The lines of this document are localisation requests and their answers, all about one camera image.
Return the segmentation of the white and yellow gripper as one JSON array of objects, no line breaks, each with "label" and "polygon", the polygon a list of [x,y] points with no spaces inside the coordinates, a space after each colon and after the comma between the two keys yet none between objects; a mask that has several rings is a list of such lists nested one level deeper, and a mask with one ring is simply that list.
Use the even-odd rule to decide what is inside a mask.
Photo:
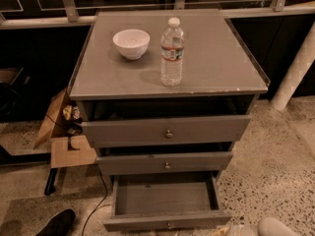
[{"label": "white and yellow gripper", "polygon": [[259,236],[259,233],[253,225],[231,225],[217,230],[211,236]]}]

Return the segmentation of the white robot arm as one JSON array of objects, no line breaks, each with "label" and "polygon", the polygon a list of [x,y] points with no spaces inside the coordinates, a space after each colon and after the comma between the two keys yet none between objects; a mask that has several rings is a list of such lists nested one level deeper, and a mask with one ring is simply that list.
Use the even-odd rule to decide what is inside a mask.
[{"label": "white robot arm", "polygon": [[222,228],[212,236],[299,236],[276,218],[265,217],[257,225],[231,225]]}]

